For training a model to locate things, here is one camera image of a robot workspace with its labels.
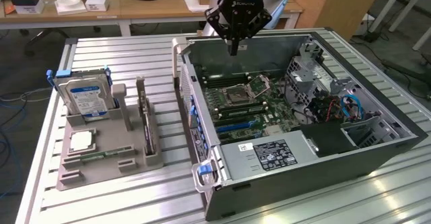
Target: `hard drive label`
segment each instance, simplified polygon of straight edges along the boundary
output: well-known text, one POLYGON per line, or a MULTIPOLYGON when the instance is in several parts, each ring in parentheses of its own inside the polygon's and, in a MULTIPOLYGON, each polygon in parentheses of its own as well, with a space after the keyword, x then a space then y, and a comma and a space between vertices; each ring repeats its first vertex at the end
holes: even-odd
POLYGON ((109 108, 105 99, 99 98, 102 92, 99 86, 74 88, 70 91, 82 115, 96 117, 107 113, 109 108))
POLYGON ((297 164, 295 156, 285 140, 254 145, 255 152, 266 171, 297 164))

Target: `white box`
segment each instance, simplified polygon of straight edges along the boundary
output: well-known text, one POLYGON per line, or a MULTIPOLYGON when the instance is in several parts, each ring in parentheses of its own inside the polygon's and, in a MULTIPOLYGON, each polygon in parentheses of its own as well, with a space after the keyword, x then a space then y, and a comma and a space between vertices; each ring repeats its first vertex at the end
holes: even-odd
POLYGON ((46 3, 43 0, 12 0, 16 13, 42 14, 46 3))
POLYGON ((366 14, 363 17, 363 21, 362 21, 361 25, 358 26, 355 36, 366 35, 367 30, 371 27, 371 24, 374 23, 374 21, 375 21, 375 18, 371 15, 366 14))
POLYGON ((88 11, 107 11, 110 7, 109 0, 87 0, 86 7, 88 11))
POLYGON ((87 12, 87 9, 82 0, 76 0, 74 5, 63 4, 59 1, 60 0, 55 1, 55 8, 59 16, 87 12))

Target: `paper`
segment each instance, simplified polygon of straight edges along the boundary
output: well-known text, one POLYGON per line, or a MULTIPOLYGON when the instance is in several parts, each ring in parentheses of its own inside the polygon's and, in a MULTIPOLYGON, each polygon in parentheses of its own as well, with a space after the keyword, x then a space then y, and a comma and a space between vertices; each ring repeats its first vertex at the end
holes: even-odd
POLYGON ((198 0, 185 0, 191 12, 203 12, 210 9, 210 5, 201 5, 198 0))

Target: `floor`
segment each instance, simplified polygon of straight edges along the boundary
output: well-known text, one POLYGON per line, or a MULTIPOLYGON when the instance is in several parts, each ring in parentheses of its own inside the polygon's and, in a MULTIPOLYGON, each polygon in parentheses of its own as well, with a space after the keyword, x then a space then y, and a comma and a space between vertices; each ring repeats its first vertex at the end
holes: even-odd
MULTIPOLYGON (((378 15, 386 2, 387 0, 378 0, 375 2, 371 8, 371 14, 378 15)), ((401 6, 402 4, 397 4, 391 13, 397 12, 401 6)), ((421 64, 423 58, 421 53, 415 52, 411 47, 430 26, 431 19, 413 11, 406 21, 401 24, 397 32, 389 33, 387 30, 383 29, 390 41, 379 39, 371 44, 367 43, 367 45, 382 59, 391 60, 418 72, 422 72, 425 70, 425 66, 421 64)), ((161 24, 159 26, 157 24, 147 24, 134 26, 134 33, 135 35, 189 33, 195 32, 197 29, 199 29, 199 24, 197 22, 167 23, 161 24)), ((71 37, 78 38, 121 36, 121 31, 117 26, 103 26, 102 32, 99 33, 94 32, 92 27, 66 28, 64 31, 71 37)), ((23 37, 18 30, 11 30, 8 35, 0 39, 0 85, 3 86, 0 88, 0 95, 8 92, 27 92, 50 86, 44 75, 47 69, 58 68, 64 39, 56 34, 50 35, 43 39, 43 42, 35 45, 34 50, 36 55, 30 58, 23 55, 23 45, 30 40, 31 36, 36 35, 39 30, 32 29, 30 32, 31 35, 23 37)), ((0 38, 6 33, 7 31, 0 31, 0 38)), ((370 49, 366 48, 363 44, 357 44, 355 47, 371 62, 383 68, 379 59, 373 55, 370 49)), ((422 52, 431 53, 431 40, 425 44, 422 52)), ((405 76, 393 70, 390 70, 387 74, 407 89, 407 80, 405 76)), ((411 90, 415 94, 426 95, 429 88, 423 83, 413 80, 411 90)), ((48 95, 50 92, 43 91, 31 95, 30 99, 44 98, 48 95)), ((425 99, 418 100, 431 109, 431 103, 429 101, 425 99)), ((20 107, 22 103, 22 101, 18 101, 10 105, 20 107)), ((0 169, 0 195, 11 186, 15 186, 15 189, 12 190, 11 195, 0 198, 0 223, 10 224, 15 222, 47 104, 47 100, 42 102, 30 102, 26 106, 27 116, 23 122, 16 128, 7 131, 10 142, 16 148, 16 159, 20 163, 20 171, 18 165, 14 164, 15 158, 11 156, 8 164, 0 169), (19 179, 19 173, 22 173, 22 181, 18 185, 14 185, 16 179, 19 179)), ((4 122, 15 112, 16 109, 0 107, 0 122, 4 122)))

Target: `white table leg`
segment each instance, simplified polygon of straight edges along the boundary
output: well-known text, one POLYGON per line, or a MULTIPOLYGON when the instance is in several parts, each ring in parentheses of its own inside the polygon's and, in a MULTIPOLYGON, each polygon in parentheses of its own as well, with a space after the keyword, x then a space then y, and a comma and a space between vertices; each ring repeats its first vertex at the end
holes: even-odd
POLYGON ((371 25, 371 28, 370 28, 370 31, 374 32, 379 25, 381 25, 381 22, 383 21, 383 18, 386 17, 386 15, 389 14, 390 12, 390 9, 393 8, 394 4, 395 4, 395 1, 397 0, 390 0, 377 18, 377 20, 374 21, 373 25, 371 25))
POLYGON ((405 18, 406 18, 406 16, 407 16, 407 14, 409 14, 409 12, 410 12, 410 10, 411 10, 413 6, 417 4, 417 2, 418 2, 418 0, 410 0, 409 5, 406 6, 406 8, 405 8, 403 12, 399 14, 399 16, 398 16, 398 18, 397 18, 397 20, 395 20, 395 22, 394 22, 393 26, 390 27, 390 31, 391 31, 391 32, 393 32, 393 31, 395 31, 395 29, 397 29, 397 27, 398 27, 399 23, 405 20, 405 18))
POLYGON ((418 51, 421 49, 421 47, 423 46, 425 42, 430 39, 430 37, 431 37, 431 27, 430 27, 429 31, 426 31, 426 33, 422 36, 422 38, 419 39, 419 41, 417 42, 415 46, 413 47, 413 49, 415 51, 418 51))
POLYGON ((130 31, 130 20, 122 20, 119 21, 119 26, 121 26, 121 31, 122 31, 122 36, 131 36, 131 31, 130 31))
POLYGON ((297 27, 297 22, 299 18, 301 13, 291 13, 291 17, 289 17, 289 20, 286 21, 285 24, 285 29, 294 29, 297 27))

